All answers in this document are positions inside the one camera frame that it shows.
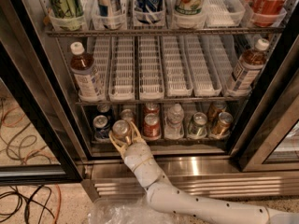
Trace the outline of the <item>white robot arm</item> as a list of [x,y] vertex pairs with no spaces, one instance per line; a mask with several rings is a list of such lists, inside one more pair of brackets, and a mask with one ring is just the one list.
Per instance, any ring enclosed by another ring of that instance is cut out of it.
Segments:
[[299,224],[298,213],[193,196],[173,186],[132,122],[116,121],[109,139],[157,212],[189,215],[208,224]]

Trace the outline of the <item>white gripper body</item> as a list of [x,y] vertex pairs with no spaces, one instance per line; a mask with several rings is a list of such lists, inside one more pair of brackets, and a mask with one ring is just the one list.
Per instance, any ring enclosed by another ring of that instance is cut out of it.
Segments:
[[171,186],[146,143],[136,142],[130,145],[124,152],[123,160],[143,189]]

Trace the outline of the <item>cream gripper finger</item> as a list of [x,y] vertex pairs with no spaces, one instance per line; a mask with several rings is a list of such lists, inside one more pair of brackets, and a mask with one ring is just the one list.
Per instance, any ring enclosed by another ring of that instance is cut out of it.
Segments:
[[130,125],[132,127],[132,140],[134,143],[146,143],[146,141],[142,138],[142,135],[135,124],[131,121]]
[[117,139],[114,136],[113,132],[109,133],[109,140],[112,143],[112,145],[114,146],[114,148],[116,148],[118,150],[118,152],[121,154],[121,157],[124,158],[124,153],[128,148],[128,144]]

